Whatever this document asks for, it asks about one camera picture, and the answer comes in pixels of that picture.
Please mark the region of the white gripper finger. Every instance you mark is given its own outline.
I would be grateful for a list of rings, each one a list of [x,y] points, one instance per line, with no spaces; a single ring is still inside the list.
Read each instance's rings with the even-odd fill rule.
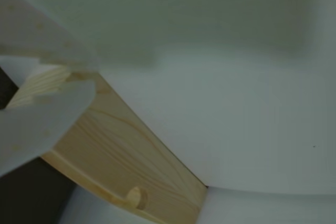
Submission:
[[[1,54],[96,72],[96,53],[28,0],[1,0]]]
[[[92,80],[74,81],[1,110],[1,175],[50,151],[94,98]]]

